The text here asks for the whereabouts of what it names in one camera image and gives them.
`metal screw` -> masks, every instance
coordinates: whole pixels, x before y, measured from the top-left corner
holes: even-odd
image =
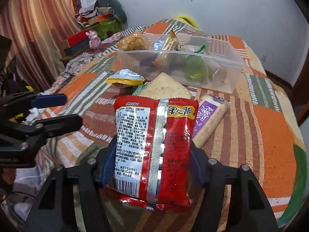
[[[43,127],[42,123],[36,124],[36,128],[41,128],[41,127]]]
[[[242,168],[242,170],[244,170],[244,171],[249,171],[249,169],[250,169],[250,167],[249,167],[248,165],[246,165],[246,164],[243,164],[243,165],[241,166],[241,168]]]
[[[92,165],[96,163],[96,159],[95,158],[90,158],[89,160],[87,160],[87,163]]]
[[[56,169],[57,171],[60,171],[62,168],[63,168],[63,165],[62,165],[62,164],[58,164],[58,165],[55,166],[55,169]]]
[[[26,149],[28,147],[28,143],[27,142],[24,142],[24,143],[21,143],[20,144],[20,148],[23,150],[23,149]]]
[[[217,163],[217,160],[214,159],[214,158],[210,158],[210,159],[208,160],[208,162],[209,162],[211,165],[214,165],[214,164]]]

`plastic container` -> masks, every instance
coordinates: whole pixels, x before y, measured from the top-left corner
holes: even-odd
[[[151,43],[165,41],[169,35],[144,34]],[[112,70],[130,69],[148,80],[161,72],[181,84],[232,93],[245,62],[229,42],[177,34],[180,44],[190,51],[205,45],[203,52],[118,51]]]

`white wall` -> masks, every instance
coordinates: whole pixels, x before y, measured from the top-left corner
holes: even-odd
[[[86,0],[87,6],[96,0]],[[309,26],[294,0],[118,0],[128,26],[191,15],[212,34],[241,37],[264,68],[294,85],[309,47]]]

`striped bedspread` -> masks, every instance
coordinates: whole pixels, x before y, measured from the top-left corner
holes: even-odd
[[[208,36],[175,20],[162,20],[144,29],[148,34],[177,34],[212,37],[228,41],[246,63],[232,94],[203,88],[187,87],[192,99],[213,93],[231,103],[215,132],[203,149],[209,157],[225,165],[248,164],[262,185],[278,225],[290,221],[305,197],[307,161],[300,130],[288,97],[274,85],[254,52],[240,38],[228,35]],[[130,88],[119,89],[105,84],[109,68],[115,61],[116,46],[105,56],[90,62],[64,89],[68,103],[64,107],[48,108],[43,118],[77,113],[83,117],[81,130],[49,142],[38,155],[42,167],[45,158],[53,157],[66,167],[78,165],[107,147],[116,132],[114,102],[119,95],[128,95]],[[226,225],[230,187],[226,187],[219,230]],[[193,199],[190,214],[148,211],[123,205],[103,197],[114,231],[190,231],[203,196],[203,190],[191,186]]]

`yellow snack package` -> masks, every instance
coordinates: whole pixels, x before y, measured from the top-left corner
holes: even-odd
[[[123,84],[129,86],[140,86],[146,81],[140,74],[129,69],[116,71],[107,80],[106,84]]]

